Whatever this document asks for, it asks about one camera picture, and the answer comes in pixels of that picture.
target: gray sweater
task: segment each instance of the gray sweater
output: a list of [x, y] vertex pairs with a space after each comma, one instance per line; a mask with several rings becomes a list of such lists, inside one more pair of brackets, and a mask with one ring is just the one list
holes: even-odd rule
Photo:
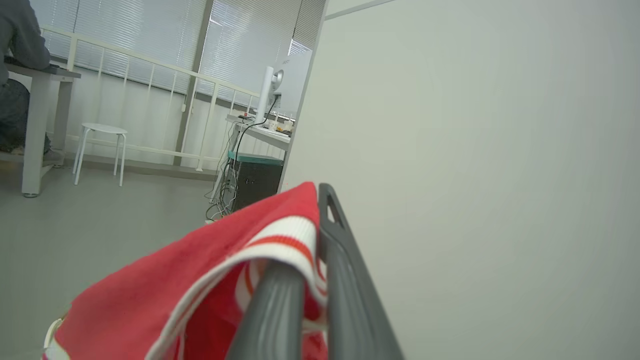
[[[49, 66], [49, 50], [40, 36], [40, 26], [29, 0], [0, 0], [0, 58], [11, 49], [13, 57], [32, 69]], [[6, 84], [9, 72], [0, 63], [0, 85]]]

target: computer tower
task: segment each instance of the computer tower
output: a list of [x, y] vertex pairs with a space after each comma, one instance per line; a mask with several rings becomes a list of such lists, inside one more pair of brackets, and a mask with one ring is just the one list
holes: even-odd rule
[[229, 159], [229, 171], [222, 186], [226, 189], [223, 200], [225, 204], [231, 203], [232, 213], [278, 192], [282, 160], [239, 153], [236, 162], [236, 154], [232, 151]]

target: window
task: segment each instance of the window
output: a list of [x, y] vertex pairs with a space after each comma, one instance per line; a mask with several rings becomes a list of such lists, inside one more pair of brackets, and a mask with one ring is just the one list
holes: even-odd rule
[[[300, 0], [214, 0], [200, 72], [259, 92], [264, 68], [288, 54], [299, 9]], [[232, 94], [221, 89], [218, 97]], [[249, 97], [238, 94], [236, 102], [248, 104]]]
[[[40, 25], [79, 33], [191, 70], [206, 0], [31, 0]], [[69, 40], [46, 33], [51, 54], [66, 58]], [[79, 42], [76, 65], [97, 69], [102, 48]], [[151, 64], [132, 59], [129, 78], [148, 83]], [[105, 51], [103, 71], [124, 76], [127, 57]], [[176, 90], [185, 92], [188, 76]], [[171, 88], [173, 71], [156, 67], [153, 84]]]
[[[191, 70], [206, 0], [31, 0], [40, 25], [96, 38]], [[200, 72], [259, 92], [264, 68], [284, 56], [313, 49], [324, 0], [214, 0]], [[45, 33], [52, 55], [66, 58], [69, 39]], [[76, 65], [98, 69], [102, 48], [79, 42]], [[103, 71], [123, 77], [127, 57], [106, 50]], [[128, 78], [148, 83], [151, 64], [132, 59]], [[156, 67], [153, 85], [171, 88], [173, 71]], [[189, 77], [178, 75], [176, 91]], [[210, 83], [197, 90], [212, 94]], [[231, 100], [233, 92], [218, 94]], [[250, 97], [238, 94], [236, 103]]]
[[313, 50], [316, 46], [323, 10], [324, 0], [302, 0], [291, 40], [291, 54]]

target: white wall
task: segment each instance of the white wall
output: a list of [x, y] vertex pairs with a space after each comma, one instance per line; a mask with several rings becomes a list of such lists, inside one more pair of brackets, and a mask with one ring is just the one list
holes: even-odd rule
[[[127, 82], [126, 91], [123, 91], [123, 79], [109, 75], [102, 75], [100, 86], [98, 86], [97, 72], [76, 68], [82, 74], [82, 78], [76, 80], [73, 87], [71, 109], [69, 111], [69, 122], [67, 134], [80, 136], [82, 122], [97, 122], [126, 129], [127, 143], [151, 147], [154, 149], [175, 150], [175, 143], [178, 136], [180, 119], [182, 116], [181, 107], [184, 96], [175, 94], [171, 98], [170, 91], [159, 88], [151, 88], [147, 92], [147, 85]], [[10, 74], [10, 77], [31, 88], [31, 78], [19, 74]], [[53, 83], [51, 96], [57, 98], [58, 84]], [[189, 120], [188, 134], [184, 142], [184, 152], [188, 154], [200, 154], [200, 144], [204, 128], [209, 114], [209, 102], [195, 100], [193, 113]], [[56, 111], [56, 102], [52, 102], [49, 111], [49, 125], [47, 130], [53, 132], [53, 124]], [[229, 123], [224, 119], [229, 114], [229, 109], [216, 105], [214, 110], [214, 126], [207, 130], [205, 141], [205, 156], [219, 158], [222, 152], [221, 144], [227, 142], [225, 126]], [[96, 139], [115, 142], [113, 135], [104, 133], [94, 133]], [[66, 150], [75, 152], [77, 142], [67, 138]], [[241, 151], [253, 152], [255, 154], [269, 155], [282, 159], [284, 153], [264, 142], [256, 141], [254, 138], [246, 136], [242, 143]], [[98, 156], [115, 156], [115, 148], [87, 143], [86, 154]], [[154, 154], [152, 152], [127, 150], [127, 159], [147, 161], [151, 163], [172, 164], [173, 156]], [[203, 168], [213, 169], [217, 161], [205, 161]], [[182, 161], [183, 166], [196, 167], [198, 160], [186, 159]]]
[[396, 0], [324, 23], [284, 186], [334, 186], [408, 359], [638, 358], [638, 19]]

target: red towel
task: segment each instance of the red towel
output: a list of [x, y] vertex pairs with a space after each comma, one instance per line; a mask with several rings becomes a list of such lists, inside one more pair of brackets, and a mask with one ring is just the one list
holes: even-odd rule
[[307, 280], [304, 360], [326, 359], [316, 187], [305, 183], [188, 234], [72, 303], [44, 359], [224, 359], [260, 277], [258, 258]]

